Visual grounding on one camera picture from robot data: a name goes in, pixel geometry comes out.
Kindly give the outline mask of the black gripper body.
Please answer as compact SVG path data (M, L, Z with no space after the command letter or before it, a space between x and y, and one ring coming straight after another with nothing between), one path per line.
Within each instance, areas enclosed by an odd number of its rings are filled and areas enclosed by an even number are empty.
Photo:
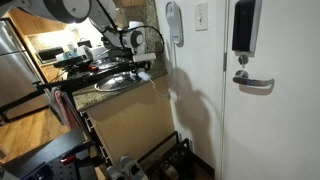
M133 62L131 64L131 71L137 73L139 70L149 71L151 68L150 61L140 61L140 62Z

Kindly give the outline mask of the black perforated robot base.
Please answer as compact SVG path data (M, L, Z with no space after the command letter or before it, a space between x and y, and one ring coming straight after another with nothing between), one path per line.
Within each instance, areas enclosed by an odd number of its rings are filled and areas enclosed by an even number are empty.
M62 163L62 157L85 141L80 129L55 138L1 166L0 180L97 180L97 175L84 149L75 158Z

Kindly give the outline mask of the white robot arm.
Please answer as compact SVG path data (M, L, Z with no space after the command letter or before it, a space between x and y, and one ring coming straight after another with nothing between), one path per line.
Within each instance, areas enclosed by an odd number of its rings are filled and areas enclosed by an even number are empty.
M91 24L111 44L112 48L128 50L134 63L156 58L147 53L145 28L139 21L130 21L128 29L120 29L114 22L116 5L113 0L0 0L0 15L11 9L66 24L81 23L89 19Z

